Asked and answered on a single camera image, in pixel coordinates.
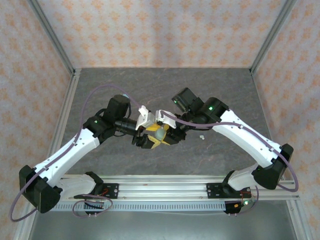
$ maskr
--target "patterned wallpaper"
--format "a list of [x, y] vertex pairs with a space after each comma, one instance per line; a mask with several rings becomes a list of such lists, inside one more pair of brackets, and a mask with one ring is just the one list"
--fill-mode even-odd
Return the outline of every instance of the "patterned wallpaper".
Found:
[[39, 2], [76, 68], [248, 68], [285, 0]]
[[298, 0], [255, 76], [273, 139], [292, 164], [314, 239], [320, 236], [320, 4]]
[[45, 159], [70, 75], [26, 0], [0, 2], [0, 43], [0, 239], [11, 240], [19, 170]]

